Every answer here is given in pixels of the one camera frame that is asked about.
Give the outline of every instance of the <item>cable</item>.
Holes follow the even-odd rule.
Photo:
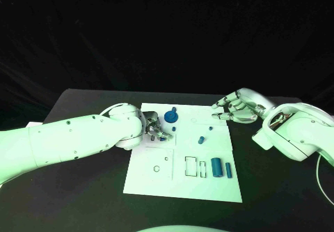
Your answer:
[[[322,190],[322,187],[321,187],[321,185],[320,185],[320,181],[318,181],[318,163],[320,163],[320,158],[321,158],[321,155],[318,155],[318,162],[317,162],[315,175],[317,175],[317,182],[318,182],[320,190],[321,190],[321,192],[322,192],[322,193],[324,193],[324,195],[325,195],[325,192],[324,192],[324,190]],[[332,201],[331,201],[331,199],[328,198],[328,196],[327,196],[327,195],[325,195],[325,198],[328,199],[330,203],[334,205],[334,203],[332,203]]]
[[[127,104],[127,103],[118,103],[118,104],[109,106],[109,107],[99,113],[99,115],[104,115],[104,114],[108,112],[108,110],[111,110],[112,108],[115,108],[117,106],[119,106],[119,105],[122,105],[122,104]]]

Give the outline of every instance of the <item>table surface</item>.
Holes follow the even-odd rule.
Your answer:
[[[45,123],[99,112],[128,102],[212,105],[223,95],[68,89]],[[272,97],[278,104],[299,102]],[[243,203],[124,194],[131,151],[108,151],[49,165],[0,188],[0,230],[134,232],[164,225],[194,225],[227,231],[332,231],[334,207],[315,180],[317,153],[302,162],[250,136],[260,128],[227,122]],[[334,168],[321,160],[320,181],[331,198]]]

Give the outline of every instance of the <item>black background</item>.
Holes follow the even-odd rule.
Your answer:
[[[334,112],[332,9],[304,0],[1,0],[3,128],[43,120],[68,88],[248,87]]]
[[[119,102],[209,105],[220,97],[69,89],[45,122],[96,114]],[[278,104],[298,101],[271,100]],[[263,150],[250,138],[260,120],[227,122],[227,126],[243,203],[124,194],[131,152],[112,147],[45,166],[3,185],[0,230],[134,232],[164,225],[196,225],[232,232],[332,231],[334,209],[315,179],[317,153],[296,162],[275,148]],[[332,166],[321,159],[320,181],[331,198],[332,176]]]

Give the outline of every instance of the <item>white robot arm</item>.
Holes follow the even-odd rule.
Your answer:
[[[0,131],[0,185],[39,167],[91,156],[112,146],[132,149],[144,134],[171,138],[161,131],[157,113],[141,112],[127,103],[111,106],[101,115]]]
[[[275,146],[296,161],[317,151],[334,166],[334,119],[321,109],[304,103],[276,106],[248,88],[219,100],[213,109],[226,103],[230,113],[216,113],[212,117],[239,123],[252,123],[260,117],[262,129],[252,139],[265,150]]]

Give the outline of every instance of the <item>robotic hand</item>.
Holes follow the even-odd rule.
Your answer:
[[[99,115],[0,131],[0,185],[39,167],[91,156],[112,146],[131,150],[144,134],[173,137],[161,131],[158,114],[141,112],[127,103],[108,107]]]
[[[262,129],[252,139],[265,150],[275,146],[296,161],[302,161],[317,151],[334,166],[334,119],[321,109],[305,103],[276,106],[248,88],[223,97],[212,108],[226,103],[230,113],[214,113],[212,117],[239,123],[252,123],[260,117]]]

